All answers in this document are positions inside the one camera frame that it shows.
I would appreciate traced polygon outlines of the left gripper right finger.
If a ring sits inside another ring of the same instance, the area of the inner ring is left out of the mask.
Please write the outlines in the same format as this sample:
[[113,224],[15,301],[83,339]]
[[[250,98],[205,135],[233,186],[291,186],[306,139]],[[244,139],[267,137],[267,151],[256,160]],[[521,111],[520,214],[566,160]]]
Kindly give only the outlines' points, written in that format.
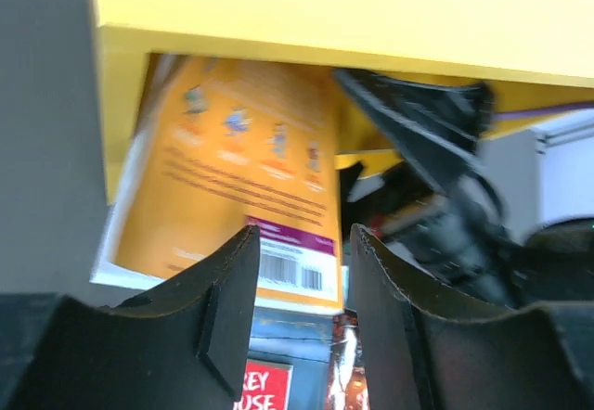
[[593,306],[520,310],[458,292],[351,231],[355,303],[375,409],[589,409]]

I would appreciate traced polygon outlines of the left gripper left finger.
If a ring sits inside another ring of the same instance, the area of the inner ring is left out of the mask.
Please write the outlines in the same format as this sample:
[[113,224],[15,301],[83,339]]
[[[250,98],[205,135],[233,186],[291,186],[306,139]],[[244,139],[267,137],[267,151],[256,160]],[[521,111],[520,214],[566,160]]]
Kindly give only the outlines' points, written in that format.
[[5,409],[229,409],[242,394],[260,232],[115,307],[1,298]]

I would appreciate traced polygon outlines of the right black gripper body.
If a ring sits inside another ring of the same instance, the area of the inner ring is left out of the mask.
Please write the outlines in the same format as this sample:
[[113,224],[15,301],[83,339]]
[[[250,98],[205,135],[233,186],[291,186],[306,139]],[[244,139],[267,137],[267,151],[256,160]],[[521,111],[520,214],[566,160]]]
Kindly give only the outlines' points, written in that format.
[[520,308],[535,301],[592,301],[593,219],[540,224],[523,242],[504,225],[503,204],[481,175],[485,206],[462,185],[433,192],[404,161],[363,178],[345,170],[345,226],[366,226],[386,247],[402,246],[432,277],[478,300]]

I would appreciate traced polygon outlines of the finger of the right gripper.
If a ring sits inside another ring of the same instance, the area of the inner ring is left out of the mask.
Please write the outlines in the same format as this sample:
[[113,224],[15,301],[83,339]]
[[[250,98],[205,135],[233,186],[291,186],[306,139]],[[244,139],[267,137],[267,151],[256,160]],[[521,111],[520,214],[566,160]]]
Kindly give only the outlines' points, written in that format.
[[476,152],[495,110],[486,83],[413,83],[346,68],[334,76],[428,186],[451,187],[480,172]]

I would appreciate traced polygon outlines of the brown Edward Tulane book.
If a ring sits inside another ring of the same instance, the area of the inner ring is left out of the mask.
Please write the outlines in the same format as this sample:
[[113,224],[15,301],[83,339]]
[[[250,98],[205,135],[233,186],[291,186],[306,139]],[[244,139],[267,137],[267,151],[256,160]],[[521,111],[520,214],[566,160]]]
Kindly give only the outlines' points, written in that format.
[[333,318],[329,381],[324,408],[369,410],[368,384],[356,313]]

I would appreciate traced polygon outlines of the red treehouse book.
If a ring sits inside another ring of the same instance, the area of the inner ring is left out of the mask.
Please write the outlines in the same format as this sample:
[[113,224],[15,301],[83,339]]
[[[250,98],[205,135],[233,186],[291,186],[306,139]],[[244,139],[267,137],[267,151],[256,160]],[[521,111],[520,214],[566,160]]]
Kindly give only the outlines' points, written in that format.
[[249,359],[234,410],[287,410],[293,367]]

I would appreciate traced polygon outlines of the orange Roald Dahl book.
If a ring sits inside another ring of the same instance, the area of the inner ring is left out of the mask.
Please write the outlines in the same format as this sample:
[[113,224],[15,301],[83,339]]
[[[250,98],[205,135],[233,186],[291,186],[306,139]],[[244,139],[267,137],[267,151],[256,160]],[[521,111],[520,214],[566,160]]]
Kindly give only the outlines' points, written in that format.
[[254,224],[257,305],[338,313],[337,109],[325,67],[156,56],[91,281],[153,288]]

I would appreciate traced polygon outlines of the dark blue cover book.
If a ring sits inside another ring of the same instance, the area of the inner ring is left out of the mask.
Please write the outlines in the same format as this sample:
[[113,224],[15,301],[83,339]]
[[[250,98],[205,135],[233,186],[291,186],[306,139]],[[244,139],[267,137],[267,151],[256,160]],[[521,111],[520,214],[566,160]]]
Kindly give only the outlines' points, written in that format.
[[289,409],[324,407],[332,326],[330,316],[254,310],[249,357],[292,366]]

